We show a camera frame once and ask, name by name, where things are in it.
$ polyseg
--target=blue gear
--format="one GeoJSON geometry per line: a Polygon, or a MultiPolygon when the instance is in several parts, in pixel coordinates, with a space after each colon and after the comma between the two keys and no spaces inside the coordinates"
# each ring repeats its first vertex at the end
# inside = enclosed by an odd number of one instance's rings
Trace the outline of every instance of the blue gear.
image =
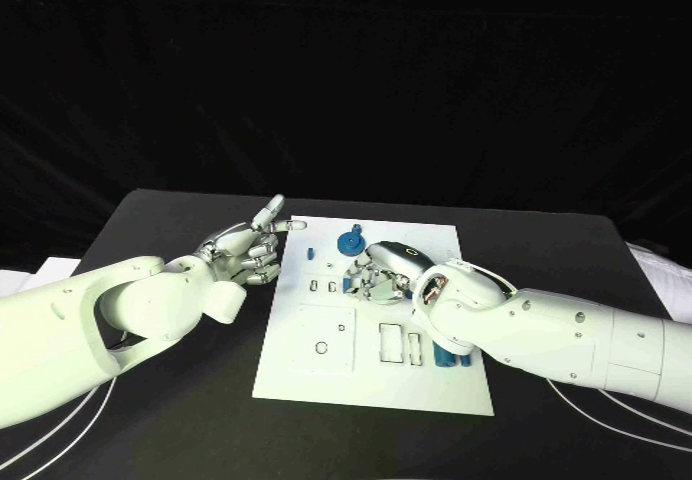
{"type": "Polygon", "coordinates": [[[335,241],[335,248],[347,257],[354,257],[363,253],[364,238],[360,235],[361,231],[360,225],[356,223],[350,232],[343,233],[335,241]]]}

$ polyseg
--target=white cable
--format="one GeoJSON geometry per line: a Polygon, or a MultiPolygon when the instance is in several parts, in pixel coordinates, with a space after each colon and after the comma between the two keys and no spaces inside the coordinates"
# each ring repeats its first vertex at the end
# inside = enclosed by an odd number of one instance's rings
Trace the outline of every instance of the white cable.
{"type": "Polygon", "coordinates": [[[86,434],[90,426],[93,425],[93,423],[96,422],[96,418],[98,416],[100,415],[100,412],[103,410],[103,407],[105,407],[105,402],[108,401],[108,397],[111,396],[111,392],[112,392],[112,387],[115,385],[115,379],[118,377],[115,377],[112,380],[111,380],[111,385],[108,387],[108,391],[105,392],[105,398],[103,398],[103,401],[100,402],[100,407],[98,408],[98,412],[96,414],[93,415],[93,418],[90,419],[90,422],[89,424],[86,425],[86,427],[83,428],[82,430],[82,433],[77,435],[77,437],[72,440],[72,443],[64,447],[64,449],[62,450],[62,452],[50,459],[50,461],[40,467],[37,468],[21,480],[28,480],[34,475],[37,475],[51,464],[53,462],[57,461],[57,459],[67,453],[69,449],[75,446],[75,443],[79,441],[79,439],[83,437],[83,435],[86,434]]]}
{"type": "Polygon", "coordinates": [[[72,410],[72,413],[64,417],[62,422],[54,426],[54,428],[43,435],[43,437],[36,440],[36,442],[28,445],[28,447],[24,448],[1,465],[0,465],[0,470],[7,468],[57,432],[57,430],[64,426],[64,424],[69,422],[72,417],[76,415],[76,412],[82,409],[83,405],[89,401],[90,397],[93,396],[93,393],[96,392],[98,387],[95,387],[90,392],[86,394],[86,396],[82,399],[82,402],[76,406],[76,408],[72,410]]]}
{"type": "Polygon", "coordinates": [[[601,390],[598,389],[598,391],[622,407],[625,408],[631,413],[637,414],[640,417],[645,418],[650,422],[653,423],[657,423],[658,425],[661,425],[663,427],[666,428],[670,428],[671,430],[674,430],[676,432],[680,432],[683,433],[684,435],[689,435],[692,437],[692,432],[689,430],[684,430],[683,428],[680,427],[676,427],[674,425],[670,425],[668,423],[666,423],[663,420],[658,420],[657,418],[653,418],[651,416],[648,416],[645,413],[640,412],[638,410],[635,410],[632,407],[630,407],[624,402],[621,402],[612,395],[609,395],[608,392],[605,392],[605,390],[601,390]]]}
{"type": "Polygon", "coordinates": [[[692,453],[692,448],[680,447],[679,445],[671,445],[668,443],[658,442],[657,440],[651,440],[650,438],[640,437],[638,435],[634,435],[632,433],[625,432],[624,430],[618,430],[615,427],[611,427],[609,425],[602,423],[586,412],[583,412],[583,410],[581,410],[581,408],[569,401],[569,399],[565,397],[565,395],[562,395],[562,392],[557,390],[557,387],[555,387],[555,385],[552,384],[550,380],[547,378],[544,380],[550,384],[550,387],[555,390],[555,392],[557,392],[557,395],[562,397],[562,400],[601,427],[605,427],[608,430],[612,430],[614,432],[619,433],[621,435],[625,435],[627,437],[635,438],[637,440],[641,440],[643,442],[654,443],[655,445],[660,445],[661,447],[674,448],[676,450],[681,450],[683,452],[690,452],[692,453]]]}

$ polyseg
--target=small plastic piece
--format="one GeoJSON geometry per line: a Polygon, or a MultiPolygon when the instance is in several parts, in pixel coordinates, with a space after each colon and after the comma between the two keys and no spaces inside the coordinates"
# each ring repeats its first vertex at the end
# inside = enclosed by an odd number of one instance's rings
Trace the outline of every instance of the small plastic piece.
{"type": "Polygon", "coordinates": [[[364,250],[364,238],[360,235],[363,229],[356,223],[350,232],[343,233],[335,241],[335,248],[347,256],[354,257],[364,250]]]}
{"type": "Polygon", "coordinates": [[[435,351],[435,365],[438,367],[454,367],[457,365],[457,359],[454,354],[448,352],[436,343],[432,342],[435,351]]]}

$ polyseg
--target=rectangular slot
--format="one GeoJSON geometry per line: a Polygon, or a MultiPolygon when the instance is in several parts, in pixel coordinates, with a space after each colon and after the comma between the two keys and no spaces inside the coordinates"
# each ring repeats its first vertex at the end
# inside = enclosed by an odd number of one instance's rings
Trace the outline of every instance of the rectangular slot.
{"type": "Polygon", "coordinates": [[[379,361],[403,363],[403,339],[400,325],[379,324],[379,361]]]}
{"type": "Polygon", "coordinates": [[[410,365],[422,366],[422,354],[421,354],[421,335],[418,333],[408,334],[408,351],[410,358],[410,365]]]}

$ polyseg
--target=robotic hand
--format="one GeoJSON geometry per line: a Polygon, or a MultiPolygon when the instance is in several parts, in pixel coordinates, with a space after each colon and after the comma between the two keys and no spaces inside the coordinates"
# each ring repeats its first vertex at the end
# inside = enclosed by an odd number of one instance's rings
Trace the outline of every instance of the robotic hand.
{"type": "Polygon", "coordinates": [[[235,320],[246,292],[278,276],[276,195],[250,222],[210,235],[165,265],[136,257],[0,299],[0,428],[47,412],[170,348],[201,314],[235,320]],[[106,349],[95,315],[141,341],[106,349]]]}
{"type": "Polygon", "coordinates": [[[478,346],[510,367],[634,395],[692,413],[692,326],[511,284],[458,259],[371,244],[344,275],[346,294],[390,305],[412,291],[413,322],[451,353],[478,346]]]}

